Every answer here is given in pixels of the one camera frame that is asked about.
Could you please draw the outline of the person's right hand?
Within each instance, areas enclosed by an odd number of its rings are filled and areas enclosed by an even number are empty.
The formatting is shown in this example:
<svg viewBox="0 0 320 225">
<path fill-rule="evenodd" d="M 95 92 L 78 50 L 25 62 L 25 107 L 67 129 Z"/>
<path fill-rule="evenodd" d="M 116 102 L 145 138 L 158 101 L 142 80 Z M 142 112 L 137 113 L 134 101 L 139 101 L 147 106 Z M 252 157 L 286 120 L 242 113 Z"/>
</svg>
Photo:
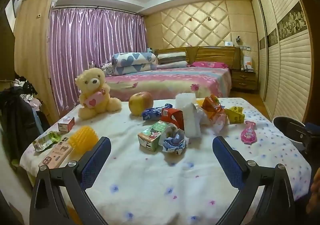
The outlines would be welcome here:
<svg viewBox="0 0 320 225">
<path fill-rule="evenodd" d="M 311 185 L 311 197 L 306 206 L 306 213 L 312 214 L 319 211 L 319 183 L 320 183 L 320 168 L 318 168 Z"/>
</svg>

